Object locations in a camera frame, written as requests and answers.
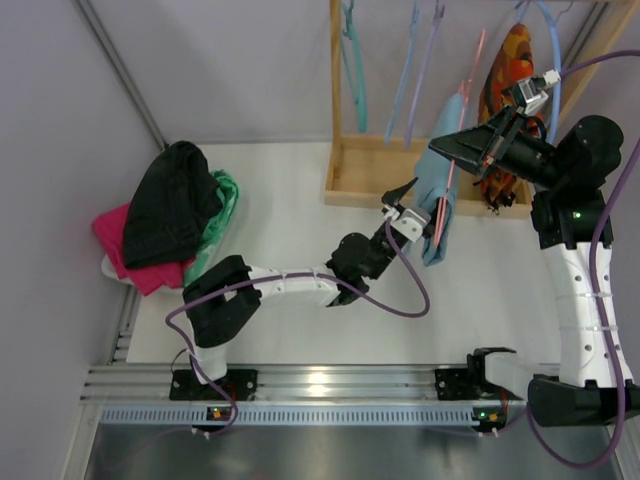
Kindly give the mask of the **pink hanger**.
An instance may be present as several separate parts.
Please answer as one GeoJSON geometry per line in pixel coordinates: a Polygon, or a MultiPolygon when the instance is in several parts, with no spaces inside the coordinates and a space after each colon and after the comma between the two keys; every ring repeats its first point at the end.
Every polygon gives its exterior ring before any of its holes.
{"type": "MultiPolygon", "coordinates": [[[[471,67],[469,76],[468,76],[468,78],[466,80],[461,82],[460,87],[459,87],[458,93],[462,96],[462,100],[463,100],[462,110],[461,110],[460,117],[459,117],[459,122],[458,122],[458,129],[459,130],[461,130],[462,127],[465,124],[465,116],[466,116],[466,111],[467,111],[468,104],[469,104],[469,98],[470,98],[470,94],[471,94],[474,78],[476,76],[476,72],[477,72],[478,67],[479,67],[479,62],[480,62],[480,59],[481,59],[482,51],[483,51],[483,48],[484,48],[484,45],[485,45],[486,35],[487,35],[487,30],[483,29],[481,31],[481,34],[480,34],[479,39],[478,39],[477,49],[476,49],[476,53],[475,53],[475,57],[474,57],[474,62],[473,62],[473,65],[471,67]]],[[[438,202],[437,216],[436,216],[436,226],[435,226],[435,235],[433,237],[433,244],[436,247],[438,247],[440,245],[441,238],[442,238],[442,235],[443,235],[443,230],[444,230],[445,221],[446,221],[446,214],[447,214],[447,203],[448,203],[448,198],[449,198],[449,192],[450,192],[452,184],[453,184],[454,173],[455,173],[455,163],[452,162],[450,164],[450,168],[449,168],[449,173],[448,173],[448,177],[447,177],[447,185],[446,185],[446,189],[445,189],[445,192],[444,192],[444,196],[441,197],[439,199],[439,202],[438,202]]]]}

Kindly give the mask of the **lilac hanger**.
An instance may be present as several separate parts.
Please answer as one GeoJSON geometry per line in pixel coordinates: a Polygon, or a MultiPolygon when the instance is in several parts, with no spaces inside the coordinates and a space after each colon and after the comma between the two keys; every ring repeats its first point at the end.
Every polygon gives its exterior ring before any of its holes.
{"type": "Polygon", "coordinates": [[[437,0],[434,4],[434,15],[429,28],[429,35],[427,37],[423,57],[420,63],[420,69],[416,79],[415,89],[411,100],[411,106],[409,110],[409,116],[407,121],[407,128],[404,136],[404,148],[408,149],[412,143],[414,125],[417,117],[417,110],[419,106],[421,92],[424,86],[426,74],[431,59],[433,46],[437,33],[444,17],[445,4],[443,1],[437,0]]]}

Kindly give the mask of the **black trousers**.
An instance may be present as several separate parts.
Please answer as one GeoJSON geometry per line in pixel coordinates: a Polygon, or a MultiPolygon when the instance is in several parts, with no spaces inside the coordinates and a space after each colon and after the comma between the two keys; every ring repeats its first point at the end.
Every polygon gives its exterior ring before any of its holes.
{"type": "Polygon", "coordinates": [[[131,200],[131,224],[148,235],[145,250],[157,260],[189,260],[196,255],[203,231],[222,209],[218,182],[195,144],[169,145],[146,170],[131,200]]]}

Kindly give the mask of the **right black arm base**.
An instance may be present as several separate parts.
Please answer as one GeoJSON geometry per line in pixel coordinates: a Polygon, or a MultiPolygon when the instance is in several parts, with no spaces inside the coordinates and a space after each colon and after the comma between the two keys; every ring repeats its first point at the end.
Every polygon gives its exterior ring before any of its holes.
{"type": "Polygon", "coordinates": [[[434,371],[437,398],[441,401],[520,400],[512,392],[476,378],[467,367],[434,371]]]}

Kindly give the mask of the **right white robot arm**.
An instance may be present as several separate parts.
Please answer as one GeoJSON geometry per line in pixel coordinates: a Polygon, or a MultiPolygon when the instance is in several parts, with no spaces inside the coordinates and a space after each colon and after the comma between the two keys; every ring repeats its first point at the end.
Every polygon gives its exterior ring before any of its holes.
{"type": "Polygon", "coordinates": [[[532,183],[531,220],[551,274],[560,329],[556,374],[509,349],[478,349],[482,379],[526,400],[542,427],[610,425],[639,413],[639,388],[617,333],[610,281],[613,230],[601,187],[621,162],[611,119],[580,119],[553,146],[505,107],[488,122],[432,139],[433,152],[475,175],[502,169],[532,183]]]}

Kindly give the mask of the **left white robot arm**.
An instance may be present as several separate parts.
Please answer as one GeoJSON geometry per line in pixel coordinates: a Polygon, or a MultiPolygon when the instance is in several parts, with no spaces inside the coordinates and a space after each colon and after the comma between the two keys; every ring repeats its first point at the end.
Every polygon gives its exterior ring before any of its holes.
{"type": "Polygon", "coordinates": [[[412,179],[385,192],[383,222],[375,233],[344,236],[320,266],[261,268],[247,264],[240,255],[230,255],[188,285],[180,311],[192,330],[183,338],[196,381],[207,385],[226,375],[228,345],[263,306],[285,303],[330,308],[368,300],[368,281],[379,279],[395,259],[404,260],[407,245],[434,232],[430,214],[401,203],[417,182],[412,179]]]}

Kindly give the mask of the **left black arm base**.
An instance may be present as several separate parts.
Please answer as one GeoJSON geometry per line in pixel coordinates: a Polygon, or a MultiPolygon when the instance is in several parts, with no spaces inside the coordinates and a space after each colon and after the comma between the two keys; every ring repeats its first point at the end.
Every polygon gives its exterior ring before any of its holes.
{"type": "MultiPolygon", "coordinates": [[[[252,400],[258,385],[255,369],[231,369],[214,383],[234,401],[252,400]]],[[[192,369],[179,369],[172,373],[169,392],[171,401],[223,401],[223,396],[209,384],[201,384],[192,369]]]]}

